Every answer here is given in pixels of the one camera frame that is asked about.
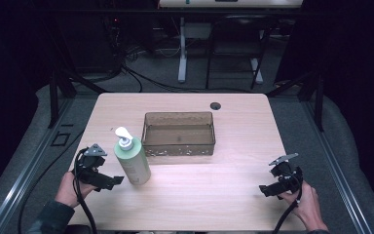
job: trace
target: desk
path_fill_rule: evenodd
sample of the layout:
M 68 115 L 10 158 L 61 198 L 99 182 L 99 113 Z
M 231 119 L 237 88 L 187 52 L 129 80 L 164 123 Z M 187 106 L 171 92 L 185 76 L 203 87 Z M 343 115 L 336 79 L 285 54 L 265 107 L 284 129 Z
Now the desk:
M 221 104 L 212 110 L 210 104 Z M 146 112 L 211 111 L 216 144 L 212 156 L 148 157 L 151 178 L 131 185 L 127 178 L 111 191 L 91 193 L 86 201 L 100 230 L 254 231 L 273 230 L 287 208 L 266 198 L 258 185 L 276 179 L 270 162 L 285 154 L 264 95 L 251 94 L 103 94 L 78 150 L 98 143 L 107 153 L 99 172 L 125 173 L 114 155 L 116 128 L 141 137 Z M 87 224 L 77 208 L 70 224 Z M 282 230 L 304 230 L 290 215 Z
M 216 2 L 215 0 L 160 0 L 161 8 L 258 8 L 258 9 L 298 9 L 303 0 L 238 0 L 237 2 Z M 186 81 L 187 55 L 185 50 L 186 25 L 184 18 L 180 21 L 180 65 L 178 67 L 178 82 Z M 251 60 L 253 69 L 257 60 Z M 257 84 L 262 84 L 261 73 L 257 74 Z

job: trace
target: lotion bottle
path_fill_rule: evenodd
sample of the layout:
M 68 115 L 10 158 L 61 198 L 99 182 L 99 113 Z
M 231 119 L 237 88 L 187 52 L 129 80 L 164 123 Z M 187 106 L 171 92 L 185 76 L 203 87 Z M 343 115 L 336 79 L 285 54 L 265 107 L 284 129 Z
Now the lotion bottle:
M 141 140 L 132 137 L 124 127 L 118 128 L 115 134 L 120 139 L 114 146 L 114 152 L 130 183 L 144 184 L 150 178 L 151 171 Z

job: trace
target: rectangular tray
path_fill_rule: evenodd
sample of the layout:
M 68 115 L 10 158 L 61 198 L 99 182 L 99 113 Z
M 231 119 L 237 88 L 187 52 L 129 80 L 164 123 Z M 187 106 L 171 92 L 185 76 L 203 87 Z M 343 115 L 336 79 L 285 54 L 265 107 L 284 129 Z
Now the rectangular tray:
M 142 145 L 147 156 L 212 155 L 215 135 L 211 112 L 149 112 Z

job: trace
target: white pump head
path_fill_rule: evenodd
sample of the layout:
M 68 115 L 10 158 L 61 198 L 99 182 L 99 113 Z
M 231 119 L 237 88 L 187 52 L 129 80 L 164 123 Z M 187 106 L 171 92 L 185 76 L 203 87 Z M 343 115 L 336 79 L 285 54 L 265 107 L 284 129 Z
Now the white pump head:
M 132 149 L 132 136 L 127 131 L 126 128 L 120 127 L 115 131 L 115 135 L 117 135 L 120 140 L 118 143 L 122 150 L 130 150 Z

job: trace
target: human hand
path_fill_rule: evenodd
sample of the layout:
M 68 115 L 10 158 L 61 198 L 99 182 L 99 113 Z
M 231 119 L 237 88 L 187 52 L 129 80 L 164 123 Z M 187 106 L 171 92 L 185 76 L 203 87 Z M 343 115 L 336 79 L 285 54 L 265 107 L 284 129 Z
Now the human hand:
M 73 186 L 74 178 L 75 175 L 73 175 L 71 172 L 67 172 L 63 175 L 55 198 L 57 202 L 63 203 L 71 208 L 75 208 L 79 205 Z M 91 191 L 96 189 L 96 187 L 93 185 L 86 184 L 81 181 L 79 183 L 83 199 L 85 199 Z
M 282 197 L 288 204 L 291 204 L 294 200 L 296 200 L 298 194 L 299 191 L 293 194 L 284 192 L 279 196 Z M 328 231 L 326 224 L 324 224 L 323 220 L 321 219 L 318 194 L 316 193 L 316 190 L 306 181 L 303 181 L 302 183 L 302 197 L 298 206 L 293 209 L 293 213 L 302 220 L 308 231 L 318 229 Z

